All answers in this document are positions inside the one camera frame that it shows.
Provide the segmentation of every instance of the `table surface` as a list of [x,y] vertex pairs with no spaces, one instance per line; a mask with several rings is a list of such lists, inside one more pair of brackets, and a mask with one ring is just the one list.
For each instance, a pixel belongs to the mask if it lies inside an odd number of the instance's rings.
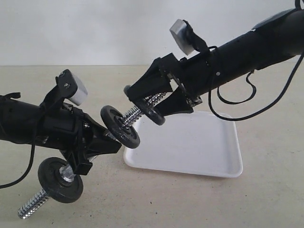
[[[256,97],[227,105],[213,95],[219,112],[240,117],[272,102],[294,64],[257,71],[251,81]],[[99,112],[112,105],[121,112],[132,104],[123,93],[148,66],[0,67],[0,93],[21,92],[21,100],[38,105],[55,85],[55,76],[72,70],[89,91],[80,106],[102,123]],[[122,148],[102,155],[83,177],[84,192],[73,204],[48,201],[31,218],[21,220],[18,208],[40,189],[39,164],[59,151],[37,147],[32,171],[20,184],[0,190],[0,227],[111,228],[302,228],[304,226],[304,67],[300,67],[282,100],[267,112],[237,122],[244,171],[234,179],[212,178],[128,167]],[[223,96],[242,100],[251,94],[245,77],[222,87]],[[207,96],[196,110],[209,111]],[[0,141],[0,183],[19,177],[29,159],[29,145]]]

